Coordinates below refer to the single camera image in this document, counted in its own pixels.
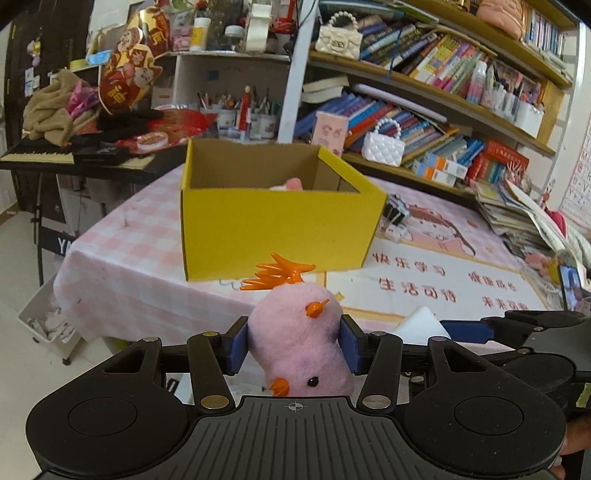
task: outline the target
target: yellow box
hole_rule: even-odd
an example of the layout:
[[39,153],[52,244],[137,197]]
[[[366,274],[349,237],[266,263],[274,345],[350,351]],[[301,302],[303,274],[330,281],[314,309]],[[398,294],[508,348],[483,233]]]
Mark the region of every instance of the yellow box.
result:
[[[304,191],[269,190],[293,177]],[[317,271],[359,268],[385,200],[322,147],[191,141],[181,187],[186,278],[252,277],[271,252]]]

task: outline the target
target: dark wooden door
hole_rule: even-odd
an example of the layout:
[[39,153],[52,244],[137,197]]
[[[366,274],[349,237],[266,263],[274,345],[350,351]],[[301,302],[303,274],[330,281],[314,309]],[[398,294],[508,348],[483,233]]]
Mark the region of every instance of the dark wooden door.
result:
[[[29,101],[25,97],[25,70],[32,66],[27,53],[30,41],[41,37],[41,63],[35,67],[41,88],[49,85],[52,72],[84,58],[93,0],[35,0],[11,25],[5,78],[7,141],[14,145],[22,132],[22,113]],[[33,211],[37,198],[38,174],[14,172],[19,207]],[[44,216],[64,222],[55,176],[43,183]]]

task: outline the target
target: human hand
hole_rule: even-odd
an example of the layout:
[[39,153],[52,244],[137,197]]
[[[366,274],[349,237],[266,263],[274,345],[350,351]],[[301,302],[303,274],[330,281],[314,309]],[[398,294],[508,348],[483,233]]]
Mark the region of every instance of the human hand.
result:
[[[587,448],[591,448],[591,414],[583,415],[566,426],[566,440],[560,455],[569,455]],[[566,476],[562,466],[552,467],[550,471],[560,480],[564,480]]]

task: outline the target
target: white handbag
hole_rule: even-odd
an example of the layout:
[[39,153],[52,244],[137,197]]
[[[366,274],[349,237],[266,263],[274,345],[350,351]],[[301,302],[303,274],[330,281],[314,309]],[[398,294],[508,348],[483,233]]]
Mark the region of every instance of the white handbag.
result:
[[[333,24],[339,17],[348,17],[353,24],[354,30],[334,27]],[[335,13],[330,17],[328,25],[322,25],[320,27],[320,34],[316,41],[316,51],[359,60],[363,35],[357,29],[357,20],[355,20],[352,14],[349,12]]]
[[[389,137],[379,133],[379,129],[385,124],[396,126],[396,136]],[[365,160],[399,167],[404,155],[404,142],[400,140],[400,134],[400,125],[396,120],[382,118],[375,126],[375,130],[365,135],[361,155]]]

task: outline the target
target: tile floor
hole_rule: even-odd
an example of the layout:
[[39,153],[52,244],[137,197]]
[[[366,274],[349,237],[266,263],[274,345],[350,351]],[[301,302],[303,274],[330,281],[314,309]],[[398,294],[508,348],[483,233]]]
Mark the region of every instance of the tile floor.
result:
[[[0,225],[0,477],[7,480],[33,480],[40,471],[25,438],[34,405],[111,355],[102,340],[81,342],[65,367],[17,323],[18,312],[38,289],[30,219],[19,213]],[[44,257],[44,269],[49,278],[51,254]]]

